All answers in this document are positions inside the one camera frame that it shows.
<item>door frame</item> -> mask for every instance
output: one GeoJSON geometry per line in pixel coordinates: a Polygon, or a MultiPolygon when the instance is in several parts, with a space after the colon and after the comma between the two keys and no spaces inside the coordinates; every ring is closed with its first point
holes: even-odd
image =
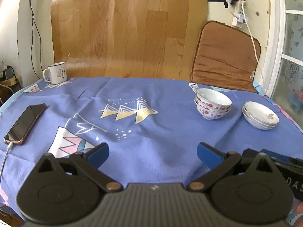
{"type": "Polygon", "coordinates": [[[279,75],[285,40],[286,7],[285,0],[270,0],[270,22],[267,52],[263,66],[264,84],[269,97],[275,90],[279,75]]]}

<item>white cable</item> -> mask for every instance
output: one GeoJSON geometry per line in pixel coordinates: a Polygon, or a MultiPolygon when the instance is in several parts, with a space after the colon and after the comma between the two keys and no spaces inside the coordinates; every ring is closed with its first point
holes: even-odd
{"type": "Polygon", "coordinates": [[[4,163],[5,163],[5,160],[7,158],[7,155],[10,151],[10,149],[12,148],[14,144],[12,142],[9,143],[9,145],[7,146],[7,149],[6,149],[6,153],[4,155],[4,158],[3,158],[3,162],[2,162],[2,166],[1,166],[1,171],[0,171],[0,185],[1,185],[1,177],[2,177],[2,171],[3,171],[3,168],[4,168],[4,163]]]}
{"type": "Polygon", "coordinates": [[[236,15],[231,9],[231,4],[230,3],[227,3],[228,4],[228,10],[229,12],[232,14],[233,17],[236,17],[237,19],[240,18],[240,14],[236,15]]]}
{"type": "Polygon", "coordinates": [[[0,84],[0,86],[2,87],[5,87],[5,88],[8,88],[13,94],[15,94],[15,92],[8,86],[4,85],[4,84],[0,84]]]}
{"type": "MultiPolygon", "coordinates": [[[[244,4],[245,4],[245,3],[246,3],[245,1],[242,1],[242,10],[243,10],[243,15],[244,15],[244,18],[245,18],[245,21],[246,21],[245,10],[244,10],[244,4]]],[[[250,28],[249,28],[249,25],[248,25],[247,21],[246,21],[246,25],[247,25],[247,29],[248,29],[249,34],[250,34],[250,37],[251,37],[252,45],[254,46],[255,57],[256,57],[256,60],[257,60],[257,63],[258,63],[257,66],[259,67],[259,70],[260,70],[260,72],[261,72],[261,77],[262,77],[264,92],[265,92],[265,95],[267,95],[267,93],[266,93],[266,88],[265,88],[265,83],[264,83],[264,76],[263,76],[262,69],[261,69],[261,67],[260,67],[259,59],[258,59],[258,56],[257,56],[257,50],[256,50],[254,38],[253,38],[253,36],[252,36],[252,33],[251,33],[251,31],[250,31],[250,28]]]]}

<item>pivot screw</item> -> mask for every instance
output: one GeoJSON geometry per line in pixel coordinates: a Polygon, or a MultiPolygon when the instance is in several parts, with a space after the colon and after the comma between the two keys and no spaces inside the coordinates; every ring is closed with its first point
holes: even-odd
{"type": "Polygon", "coordinates": [[[205,185],[204,185],[204,183],[193,182],[189,185],[189,187],[192,190],[201,190],[201,189],[204,189],[205,185]]]}
{"type": "Polygon", "coordinates": [[[106,188],[111,191],[119,190],[121,188],[121,184],[117,182],[110,182],[106,184],[106,188]]]}

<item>wooden board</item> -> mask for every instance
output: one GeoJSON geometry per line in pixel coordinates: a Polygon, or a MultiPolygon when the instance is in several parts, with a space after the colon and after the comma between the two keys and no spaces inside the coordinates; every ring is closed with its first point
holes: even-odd
{"type": "Polygon", "coordinates": [[[55,62],[69,77],[190,81],[207,0],[52,0],[55,62]]]}

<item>power strip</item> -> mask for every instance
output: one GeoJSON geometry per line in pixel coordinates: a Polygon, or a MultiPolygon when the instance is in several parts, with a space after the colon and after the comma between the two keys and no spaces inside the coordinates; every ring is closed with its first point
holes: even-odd
{"type": "Polygon", "coordinates": [[[248,21],[248,17],[244,18],[242,2],[243,1],[237,1],[234,8],[234,13],[236,15],[240,15],[238,19],[234,17],[232,21],[232,25],[237,28],[242,28],[243,24],[246,24],[246,22],[248,21]]]}

